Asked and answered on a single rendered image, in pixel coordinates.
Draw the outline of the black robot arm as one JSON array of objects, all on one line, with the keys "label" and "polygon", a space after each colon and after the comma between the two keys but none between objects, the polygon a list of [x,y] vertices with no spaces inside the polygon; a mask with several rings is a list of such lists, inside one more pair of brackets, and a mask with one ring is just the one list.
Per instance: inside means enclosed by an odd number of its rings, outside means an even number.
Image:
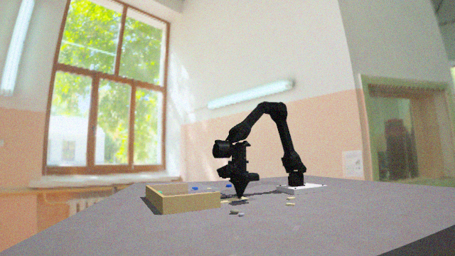
[{"label": "black robot arm", "polygon": [[[284,155],[281,158],[282,166],[289,173],[289,186],[305,186],[304,173],[306,167],[302,163],[299,155],[294,151],[294,145],[291,140],[289,128],[287,126],[287,107],[283,102],[268,102],[259,103],[255,109],[239,124],[230,129],[226,140],[215,140],[212,153],[215,159],[229,159],[231,156],[235,159],[247,158],[246,146],[251,146],[245,140],[252,126],[258,121],[263,114],[269,114],[271,119],[276,123]],[[235,143],[236,144],[232,144]],[[228,175],[238,174],[236,163],[228,161],[228,165],[216,169],[219,177],[225,178]],[[297,171],[294,171],[297,170]]]}]

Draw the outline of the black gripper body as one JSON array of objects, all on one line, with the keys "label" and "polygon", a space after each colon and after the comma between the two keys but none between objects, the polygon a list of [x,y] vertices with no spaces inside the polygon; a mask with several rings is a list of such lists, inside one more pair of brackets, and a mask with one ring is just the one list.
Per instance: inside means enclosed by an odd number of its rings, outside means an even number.
[{"label": "black gripper body", "polygon": [[[247,171],[247,164],[249,163],[249,161],[247,161],[247,158],[232,159],[232,161],[236,163],[238,174],[234,174],[233,172],[225,178],[230,178],[231,181],[259,181],[258,173],[249,173],[249,171]],[[230,161],[231,164],[232,161]]]}]

